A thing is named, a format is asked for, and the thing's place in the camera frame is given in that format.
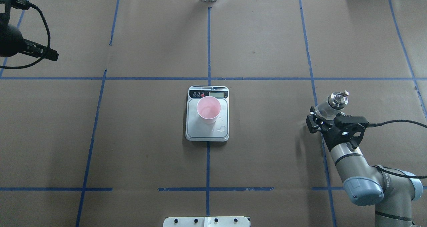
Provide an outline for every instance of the blue tape line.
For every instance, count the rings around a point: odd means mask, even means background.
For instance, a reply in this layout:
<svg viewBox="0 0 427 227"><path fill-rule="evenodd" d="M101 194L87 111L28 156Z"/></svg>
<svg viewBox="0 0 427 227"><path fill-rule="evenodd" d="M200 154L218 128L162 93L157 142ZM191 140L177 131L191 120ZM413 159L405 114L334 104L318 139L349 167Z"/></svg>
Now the blue tape line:
<svg viewBox="0 0 427 227"><path fill-rule="evenodd" d="M268 77L231 77L231 78L211 78L212 80L311 80L311 78L303 77L277 77L277 78L268 78Z"/></svg>
<svg viewBox="0 0 427 227"><path fill-rule="evenodd" d="M106 80L207 80L198 77L108 77Z"/></svg>
<svg viewBox="0 0 427 227"><path fill-rule="evenodd" d="M114 29L116 28L117 13L119 12L119 2L120 0L117 0L116 11L114 12L113 27L111 28L110 46L113 44Z"/></svg>
<svg viewBox="0 0 427 227"><path fill-rule="evenodd" d="M329 187L330 190L344 190L343 187ZM313 191L327 191L328 187L312 187Z"/></svg>
<svg viewBox="0 0 427 227"><path fill-rule="evenodd" d="M174 187L158 188L159 192L163 191L272 191L274 187Z"/></svg>
<svg viewBox="0 0 427 227"><path fill-rule="evenodd" d="M17 29L19 29L19 26L21 26L22 19L24 18L24 13L25 13L25 10L22 10L21 16L19 17L18 23L16 25Z"/></svg>
<svg viewBox="0 0 427 227"><path fill-rule="evenodd" d="M301 12L302 31L304 33L304 41L305 41L305 51L307 52L308 66L310 67L309 69L310 69L310 78L311 78L311 88L313 89L313 95L314 95L314 105L316 106L317 105L316 87L314 86L314 75L313 75L313 69L311 67L310 52L308 51L307 30L305 28L304 12L302 10L301 0L299 0L299 10Z"/></svg>
<svg viewBox="0 0 427 227"><path fill-rule="evenodd" d="M206 187L159 188L159 191L206 191Z"/></svg>
<svg viewBox="0 0 427 227"><path fill-rule="evenodd" d="M7 63L7 58L4 59L3 66L6 66L6 63ZM0 78L3 75L3 71L4 71L4 68L0 69Z"/></svg>
<svg viewBox="0 0 427 227"><path fill-rule="evenodd" d="M24 18L24 13L25 13L25 10L22 10L22 12L21 12L21 16L19 17L19 20L18 20L18 24L16 25L16 28L17 28L17 29L19 29L19 26L21 26L22 19ZM7 58L5 58L5 59L4 59L4 61L3 61L3 66L6 66L6 63L7 63ZM1 78L1 77L2 77L2 75L3 75L3 71L4 71L4 68L0 69L0 78Z"/></svg>
<svg viewBox="0 0 427 227"><path fill-rule="evenodd" d="M81 191L83 188L0 187L0 191ZM86 191L113 191L113 188L87 188Z"/></svg>
<svg viewBox="0 0 427 227"><path fill-rule="evenodd" d="M206 216L210 215L210 142L206 142Z"/></svg>
<svg viewBox="0 0 427 227"><path fill-rule="evenodd" d="M308 60L308 65L310 66L311 88L313 89L314 105L317 106L316 87L314 85L314 75L313 75L313 68L311 65L310 52L308 51L308 38L307 38L307 30L305 28L304 11L302 9L302 0L299 0L299 9L301 12L302 29L303 29L303 33L304 33L305 49L307 51L307 60ZM328 161L326 159L326 151L325 151L325 145L323 143L323 137L322 137L322 150L323 150L323 165L325 168L326 183L328 185L329 205L331 207L332 223L334 224L334 227L337 227L337 219L335 217L334 200L332 197L332 190L331 190L331 180L329 177Z"/></svg>
<svg viewBox="0 0 427 227"><path fill-rule="evenodd" d="M210 9L207 8L207 85L210 86Z"/></svg>
<svg viewBox="0 0 427 227"><path fill-rule="evenodd" d="M5 187L0 191L81 191L81 188Z"/></svg>
<svg viewBox="0 0 427 227"><path fill-rule="evenodd" d="M95 122L93 124L93 130L92 130L92 139L90 140L89 154L87 156L87 163L86 163L86 171L84 173L83 188L81 190L79 211L77 212L76 227L79 227L79 225L80 225L81 210L83 209L84 193L86 191L87 177L89 175L90 160L92 158L93 143L95 142L95 132L96 132L96 127L98 125L99 107L101 106L101 100L102 100L102 94L104 92L104 85L105 85L105 77L106 76L107 76L107 70L104 71L104 76L102 77L101 91L99 92L98 106L96 108Z"/></svg>
<svg viewBox="0 0 427 227"><path fill-rule="evenodd" d="M400 34L398 22L396 21L395 11L393 10L392 0L389 0L389 5L390 5L390 10L391 10L392 16L393 16L393 22L395 23L396 32L398 34L399 41L400 41L402 49L403 49L403 53L405 55L405 59L406 59L406 62L408 64L408 67L409 67L409 71L411 72L411 76L412 76L412 79L414 81L414 85L417 89L418 99L420 100L421 107L422 107L423 112L424 112L424 117L425 117L425 119L427 119L426 107L424 105L424 101L423 101L423 98L421 96L420 89L419 89L418 84L417 84L417 80L415 80L415 74L414 74L414 71L412 70L412 65L411 65L411 62L409 61L409 57L408 57L408 53L407 53L406 48L405 48L405 44L403 43L403 39L402 39L402 36Z"/></svg>
<svg viewBox="0 0 427 227"><path fill-rule="evenodd" d="M211 191L272 191L274 187L211 187Z"/></svg>
<svg viewBox="0 0 427 227"><path fill-rule="evenodd" d="M3 80L102 80L102 77L0 77ZM205 77L107 77L106 80L208 80ZM305 77L215 77L211 80L302 80L311 81L312 78ZM413 78L322 78L315 77L315 81L413 81ZM417 81L426 81L427 78L415 78Z"/></svg>
<svg viewBox="0 0 427 227"><path fill-rule="evenodd" d="M102 80L101 77L1 77L3 80Z"/></svg>
<svg viewBox="0 0 427 227"><path fill-rule="evenodd" d="M406 80L412 80L412 78L313 78L314 80L371 80L371 81L395 81L395 80L399 80L399 81L406 81Z"/></svg>
<svg viewBox="0 0 427 227"><path fill-rule="evenodd" d="M113 191L113 188L86 188L85 191Z"/></svg>

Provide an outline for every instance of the water droplet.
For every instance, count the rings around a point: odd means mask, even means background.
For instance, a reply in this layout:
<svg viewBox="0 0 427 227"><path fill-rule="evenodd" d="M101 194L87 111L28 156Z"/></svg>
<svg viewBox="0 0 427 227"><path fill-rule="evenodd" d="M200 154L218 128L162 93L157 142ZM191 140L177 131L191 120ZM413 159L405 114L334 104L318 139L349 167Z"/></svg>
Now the water droplet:
<svg viewBox="0 0 427 227"><path fill-rule="evenodd" d="M222 125L222 126L218 129L218 131L220 131L220 132L225 132L225 131L226 131L226 127L225 127L224 125Z"/></svg>

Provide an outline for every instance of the pink plastic cup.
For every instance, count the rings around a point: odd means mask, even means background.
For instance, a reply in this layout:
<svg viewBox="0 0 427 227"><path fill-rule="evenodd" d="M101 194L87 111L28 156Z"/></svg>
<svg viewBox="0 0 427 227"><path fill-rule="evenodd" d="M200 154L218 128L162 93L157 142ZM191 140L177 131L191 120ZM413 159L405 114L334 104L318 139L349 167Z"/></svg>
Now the pink plastic cup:
<svg viewBox="0 0 427 227"><path fill-rule="evenodd" d="M221 103L217 98L206 96L201 98L197 103L197 113L207 124L213 124L221 111Z"/></svg>

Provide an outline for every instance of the digital kitchen scale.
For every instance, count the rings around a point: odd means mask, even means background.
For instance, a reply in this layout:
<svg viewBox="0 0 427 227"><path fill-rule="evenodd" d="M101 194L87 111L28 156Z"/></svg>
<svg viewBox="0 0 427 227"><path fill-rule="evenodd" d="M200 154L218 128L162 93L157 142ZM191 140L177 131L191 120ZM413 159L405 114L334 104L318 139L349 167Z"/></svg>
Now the digital kitchen scale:
<svg viewBox="0 0 427 227"><path fill-rule="evenodd" d="M221 112L213 124L206 124L198 115L196 107L204 96L213 96L221 103ZM190 141L227 141L230 133L229 89L224 86L191 86L187 94L185 137Z"/></svg>

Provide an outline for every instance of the black cable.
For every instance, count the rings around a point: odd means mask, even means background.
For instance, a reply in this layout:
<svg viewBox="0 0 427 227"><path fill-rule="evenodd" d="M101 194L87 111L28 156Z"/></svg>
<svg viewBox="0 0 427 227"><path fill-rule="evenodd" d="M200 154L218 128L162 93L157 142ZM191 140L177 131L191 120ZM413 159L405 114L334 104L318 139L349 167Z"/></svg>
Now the black cable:
<svg viewBox="0 0 427 227"><path fill-rule="evenodd" d="M391 121L387 121L384 123L379 123L379 124L368 124L368 128L373 128L373 127L378 127L378 126L382 126L382 125L387 125L390 123L396 123L396 122L406 122L406 123L411 123L411 124L415 124L415 125L419 125L421 127L427 128L427 125L423 125L422 123L419 122L415 122L412 120L405 120L405 119L397 119L397 120L391 120Z"/></svg>
<svg viewBox="0 0 427 227"><path fill-rule="evenodd" d="M411 175L406 175L406 174L397 174L395 172L388 171L388 170L386 170L386 169L384 169L384 168L382 168L380 166L373 166L373 167L377 168L378 171L383 171L385 173L388 173L388 174L391 174L391 175L396 175L398 177L404 177L404 178L408 178L408 179L427 179L427 175L422 175L422 176L415 175L415 176L411 176Z"/></svg>
<svg viewBox="0 0 427 227"><path fill-rule="evenodd" d="M46 55L49 52L49 50L50 50L50 31L49 31L49 27L47 26L46 19L44 18L44 15L41 12L40 8L38 8L36 5L34 5L32 3L29 3L29 4L30 4L30 7L34 8L35 10L38 11L38 13L40 14L41 20L43 20L43 24L44 24L44 27L46 28L46 33L47 33L47 47L46 47L46 49L44 49L43 55L39 59L37 59L36 61L34 61L31 64L27 64L27 65L19 66L19 67L0 66L0 68L4 68L4 69L23 69L23 68L28 68L28 67L34 66L34 65L38 64L41 60L43 60L46 57Z"/></svg>

